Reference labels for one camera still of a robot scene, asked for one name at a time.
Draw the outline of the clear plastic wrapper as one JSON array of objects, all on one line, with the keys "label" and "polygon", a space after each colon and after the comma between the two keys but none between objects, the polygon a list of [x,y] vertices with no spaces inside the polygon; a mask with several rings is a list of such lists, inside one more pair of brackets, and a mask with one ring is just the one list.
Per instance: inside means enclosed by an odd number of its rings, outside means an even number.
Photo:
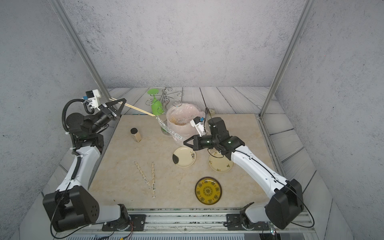
[{"label": "clear plastic wrapper", "polygon": [[168,126],[168,120],[165,118],[165,116],[156,116],[156,120],[158,121],[164,134],[167,136],[172,136],[177,144],[182,145],[183,137]]}]

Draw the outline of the chopsticks pair one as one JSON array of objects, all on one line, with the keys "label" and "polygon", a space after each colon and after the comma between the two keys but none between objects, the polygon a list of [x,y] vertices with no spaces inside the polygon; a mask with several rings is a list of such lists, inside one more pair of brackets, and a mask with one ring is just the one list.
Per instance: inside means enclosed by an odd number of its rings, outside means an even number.
[{"label": "chopsticks pair one", "polygon": [[151,188],[152,185],[150,184],[150,182],[148,181],[146,175],[144,174],[142,168],[140,167],[139,163],[137,161],[134,161],[134,164],[136,165],[138,171],[140,172],[142,178],[144,179],[145,183]]}]

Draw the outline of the chopsticks pair two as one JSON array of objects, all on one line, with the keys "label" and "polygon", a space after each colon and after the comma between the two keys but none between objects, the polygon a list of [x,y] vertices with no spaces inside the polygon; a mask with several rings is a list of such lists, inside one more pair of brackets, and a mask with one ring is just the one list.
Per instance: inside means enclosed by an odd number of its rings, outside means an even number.
[{"label": "chopsticks pair two", "polygon": [[155,163],[152,162],[152,198],[156,198]]}]

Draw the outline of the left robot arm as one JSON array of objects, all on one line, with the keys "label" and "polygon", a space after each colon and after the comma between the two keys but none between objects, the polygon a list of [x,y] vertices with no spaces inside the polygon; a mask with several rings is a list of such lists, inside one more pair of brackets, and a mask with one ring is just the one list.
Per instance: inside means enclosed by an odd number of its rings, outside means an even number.
[{"label": "left robot arm", "polygon": [[73,232],[96,224],[105,224],[108,230],[124,231],[132,224],[123,204],[102,206],[89,193],[89,183],[95,164],[104,149],[102,131],[110,121],[121,117],[126,99],[107,102],[99,106],[99,112],[87,116],[80,113],[67,115],[69,106],[76,99],[66,103],[62,111],[62,125],[72,141],[74,161],[63,182],[55,192],[43,198],[43,206],[50,219],[52,234]]}]

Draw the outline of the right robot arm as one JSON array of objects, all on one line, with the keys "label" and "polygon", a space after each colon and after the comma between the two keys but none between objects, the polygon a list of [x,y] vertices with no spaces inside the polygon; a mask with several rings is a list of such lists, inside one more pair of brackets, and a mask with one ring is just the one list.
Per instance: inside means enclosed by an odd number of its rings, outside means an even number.
[{"label": "right robot arm", "polygon": [[301,184],[295,179],[287,180],[258,159],[240,138],[230,135],[222,118],[195,117],[190,124],[198,134],[185,140],[185,146],[194,151],[216,149],[248,173],[269,198],[265,205],[250,203],[240,210],[244,229],[250,230],[258,222],[269,221],[283,230],[294,224],[294,219],[307,209]]}]

